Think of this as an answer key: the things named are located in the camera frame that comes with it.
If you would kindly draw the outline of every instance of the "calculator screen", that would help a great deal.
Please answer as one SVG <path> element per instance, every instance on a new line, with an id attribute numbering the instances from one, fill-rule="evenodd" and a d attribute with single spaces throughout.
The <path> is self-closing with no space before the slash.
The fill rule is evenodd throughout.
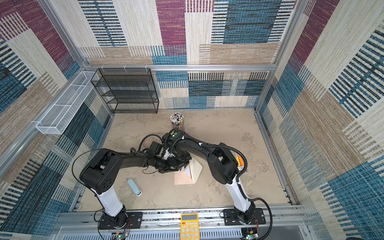
<path id="1" fill-rule="evenodd" d="M 195 220 L 197 219 L 197 214 L 193 215 L 182 215 L 181 220 Z"/>

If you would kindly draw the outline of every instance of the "calculator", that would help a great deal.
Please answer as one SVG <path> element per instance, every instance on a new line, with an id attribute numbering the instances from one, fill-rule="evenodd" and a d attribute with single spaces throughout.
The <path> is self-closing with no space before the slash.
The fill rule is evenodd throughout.
<path id="1" fill-rule="evenodd" d="M 181 215 L 181 240 L 200 240 L 199 215 Z"/>

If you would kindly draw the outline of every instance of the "patterned carpet wall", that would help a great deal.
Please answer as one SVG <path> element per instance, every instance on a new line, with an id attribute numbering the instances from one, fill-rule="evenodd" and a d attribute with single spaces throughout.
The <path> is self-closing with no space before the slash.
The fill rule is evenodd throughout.
<path id="1" fill-rule="evenodd" d="M 110 115 L 92 90 L 62 135 L 41 134 L 0 181 L 1 239 L 48 239 L 60 212 L 67 212 L 79 188 L 74 158 L 96 149 Z M 93 157 L 81 156 L 74 173 Z"/>
<path id="2" fill-rule="evenodd" d="M 0 0 L 0 154 L 78 69 L 36 0 Z"/>
<path id="3" fill-rule="evenodd" d="M 159 109 L 254 107 L 268 72 L 155 71 Z"/>
<path id="4" fill-rule="evenodd" d="M 274 63 L 296 1 L 51 2 L 90 64 L 185 65 Z"/>
<path id="5" fill-rule="evenodd" d="M 310 0 L 260 114 L 319 240 L 384 239 L 384 1 Z"/>

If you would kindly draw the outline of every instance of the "black mesh shelf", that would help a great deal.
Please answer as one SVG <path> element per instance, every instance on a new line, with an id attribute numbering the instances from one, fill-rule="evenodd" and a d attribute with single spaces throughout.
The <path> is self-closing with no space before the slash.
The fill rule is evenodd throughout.
<path id="1" fill-rule="evenodd" d="M 92 81 L 113 113 L 157 113 L 157 96 L 151 71 L 145 68 L 104 68 Z"/>

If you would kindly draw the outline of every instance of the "white wire basket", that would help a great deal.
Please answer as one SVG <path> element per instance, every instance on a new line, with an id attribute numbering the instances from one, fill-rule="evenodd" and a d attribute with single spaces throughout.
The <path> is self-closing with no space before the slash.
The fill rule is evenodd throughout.
<path id="1" fill-rule="evenodd" d="M 95 78 L 93 81 L 97 81 L 99 77 L 95 72 L 81 72 L 44 115 L 36 125 L 36 128 L 42 134 L 63 134 L 91 92 L 93 88 L 91 83 L 92 78 Z"/>

